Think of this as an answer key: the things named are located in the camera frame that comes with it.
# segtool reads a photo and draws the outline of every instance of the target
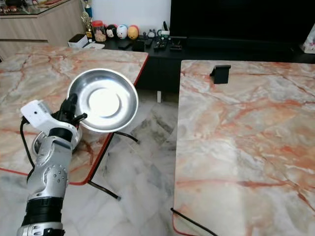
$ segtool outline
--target marble tabletop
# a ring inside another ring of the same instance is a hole
[[[67,47],[26,47],[0,63],[0,170],[27,174],[31,170],[19,133],[20,108],[37,99],[50,109],[59,110],[70,82],[92,68],[108,68],[136,83],[147,60],[147,53]],[[109,134],[83,128],[69,171],[73,184],[88,181],[96,161],[105,148]],[[25,126],[29,148],[38,131]]]
[[[315,235],[315,64],[182,61],[174,209],[220,236]]]

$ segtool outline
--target robotic hand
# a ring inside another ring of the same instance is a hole
[[[24,116],[21,135],[27,154],[29,155],[29,151],[23,136],[23,123],[30,123],[34,128],[43,131],[46,137],[27,178],[30,195],[26,215],[17,236],[64,235],[61,209],[68,185],[67,174],[72,150],[75,148],[71,141],[77,136],[79,122],[87,117],[85,113],[74,117],[76,103],[77,95],[72,94],[54,114],[51,114],[43,101],[38,100],[21,108]]]

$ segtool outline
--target tile floor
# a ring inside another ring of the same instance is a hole
[[[141,140],[115,135],[93,179],[120,201],[90,185],[67,188],[63,202],[66,236],[173,236],[178,95],[140,90],[136,119],[124,130]],[[0,232],[16,235],[25,215],[26,178],[0,171]]]

